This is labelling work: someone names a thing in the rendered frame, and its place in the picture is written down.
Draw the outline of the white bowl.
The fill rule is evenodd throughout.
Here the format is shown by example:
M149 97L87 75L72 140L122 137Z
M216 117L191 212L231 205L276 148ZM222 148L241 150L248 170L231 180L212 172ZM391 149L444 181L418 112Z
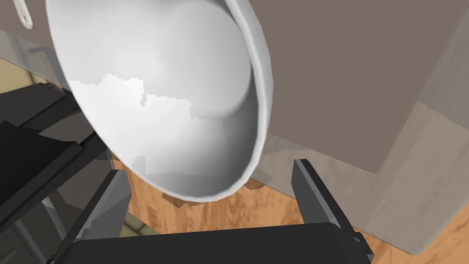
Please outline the white bowl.
M273 101L249 0L46 0L60 67L85 117L152 187L211 202L247 183Z

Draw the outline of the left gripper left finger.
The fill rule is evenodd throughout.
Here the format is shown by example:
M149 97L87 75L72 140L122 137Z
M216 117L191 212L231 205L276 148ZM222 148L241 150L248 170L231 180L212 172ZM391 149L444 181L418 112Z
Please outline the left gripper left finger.
M109 261L131 199L125 170L111 170L51 261Z

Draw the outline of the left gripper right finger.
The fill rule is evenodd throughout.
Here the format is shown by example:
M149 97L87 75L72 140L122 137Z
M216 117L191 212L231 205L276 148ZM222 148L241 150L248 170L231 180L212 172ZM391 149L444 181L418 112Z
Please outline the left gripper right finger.
M307 159L293 162L291 186L305 224L332 223L350 235L355 231Z

